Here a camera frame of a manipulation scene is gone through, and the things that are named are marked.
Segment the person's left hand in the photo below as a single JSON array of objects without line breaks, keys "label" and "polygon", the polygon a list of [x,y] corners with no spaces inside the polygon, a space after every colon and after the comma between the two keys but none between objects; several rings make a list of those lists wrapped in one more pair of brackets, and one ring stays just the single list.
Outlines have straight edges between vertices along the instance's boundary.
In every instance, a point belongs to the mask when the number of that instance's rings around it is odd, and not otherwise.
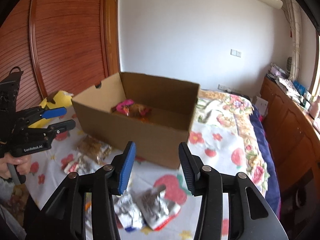
[{"label": "person's left hand", "polygon": [[19,158],[14,158],[10,153],[6,153],[3,158],[0,159],[0,174],[1,178],[11,178],[11,173],[8,168],[8,164],[16,165],[17,172],[20,175],[26,175],[30,171],[31,167],[31,156],[25,155]]}]

